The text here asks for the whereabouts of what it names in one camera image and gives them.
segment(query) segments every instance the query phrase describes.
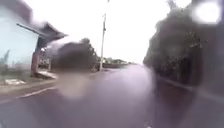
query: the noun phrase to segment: road marking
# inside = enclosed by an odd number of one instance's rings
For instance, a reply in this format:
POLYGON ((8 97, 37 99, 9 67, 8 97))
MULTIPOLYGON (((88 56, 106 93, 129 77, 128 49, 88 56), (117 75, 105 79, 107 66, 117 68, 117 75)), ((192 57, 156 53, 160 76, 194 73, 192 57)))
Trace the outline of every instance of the road marking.
POLYGON ((177 88, 182 88, 182 89, 188 90, 190 92, 196 93, 202 98, 209 99, 209 100, 215 101, 217 103, 224 104, 223 97, 212 94, 212 93, 208 92, 207 90, 197 88, 197 87, 185 86, 185 85, 179 84, 175 81, 172 81, 172 80, 166 79, 164 77, 161 77, 161 76, 158 76, 158 78, 167 82, 167 83, 169 83, 170 86, 174 86, 174 87, 177 87, 177 88))
POLYGON ((0 104, 5 104, 5 103, 8 103, 8 102, 11 102, 13 100, 17 100, 17 99, 20 99, 20 98, 25 98, 25 97, 29 97, 29 96, 33 96, 33 95, 37 95, 39 93, 42 93, 42 92, 45 92, 47 90, 53 90, 53 89, 56 89, 56 87, 49 87, 49 88, 45 88, 45 89, 41 89, 41 90, 38 90, 38 91, 35 91, 35 92, 31 92, 31 93, 27 93, 27 94, 24 94, 24 95, 20 95, 20 96, 17 96, 17 97, 14 97, 14 98, 11 98, 11 99, 6 99, 6 100, 1 100, 0 101, 0 104))

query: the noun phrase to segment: asphalt road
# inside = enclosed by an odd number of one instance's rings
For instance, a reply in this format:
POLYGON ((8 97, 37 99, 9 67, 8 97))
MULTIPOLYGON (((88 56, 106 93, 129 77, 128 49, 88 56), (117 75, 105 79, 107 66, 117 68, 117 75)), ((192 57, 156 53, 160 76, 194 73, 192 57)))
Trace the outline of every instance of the asphalt road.
POLYGON ((0 128, 221 128, 223 108, 131 66, 1 103, 0 128))

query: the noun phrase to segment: roof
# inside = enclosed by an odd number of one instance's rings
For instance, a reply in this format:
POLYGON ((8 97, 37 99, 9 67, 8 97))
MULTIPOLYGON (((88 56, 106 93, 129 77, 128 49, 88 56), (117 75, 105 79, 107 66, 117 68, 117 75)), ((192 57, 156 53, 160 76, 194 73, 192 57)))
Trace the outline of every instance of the roof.
POLYGON ((30 30, 36 34, 39 34, 41 37, 49 38, 49 39, 59 39, 61 37, 66 36, 64 33, 56 30, 50 23, 46 23, 43 28, 34 27, 31 22, 32 9, 26 5, 22 0, 0 0, 0 5, 3 5, 10 9, 12 12, 21 17, 26 23, 30 24, 30 26, 26 26, 23 24, 17 24, 19 27, 30 30))

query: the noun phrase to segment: utility pole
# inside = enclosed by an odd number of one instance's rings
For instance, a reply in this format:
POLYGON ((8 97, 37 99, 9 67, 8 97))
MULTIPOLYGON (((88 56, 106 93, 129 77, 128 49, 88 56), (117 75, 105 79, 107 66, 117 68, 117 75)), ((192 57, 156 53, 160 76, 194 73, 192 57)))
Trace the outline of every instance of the utility pole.
POLYGON ((102 35, 102 44, 101 44, 101 58, 100 58, 100 71, 103 69, 103 50, 104 50, 104 37, 106 32, 106 19, 107 19, 107 12, 103 15, 103 35, 102 35))

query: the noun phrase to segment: wall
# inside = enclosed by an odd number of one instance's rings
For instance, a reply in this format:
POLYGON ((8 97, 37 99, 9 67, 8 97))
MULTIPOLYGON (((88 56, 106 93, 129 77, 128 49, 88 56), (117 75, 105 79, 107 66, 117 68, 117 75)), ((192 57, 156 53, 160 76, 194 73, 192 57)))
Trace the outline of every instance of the wall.
POLYGON ((24 68, 30 69, 38 35, 17 26, 17 23, 28 26, 19 16, 0 6, 0 58, 10 50, 9 66, 19 62, 24 68))

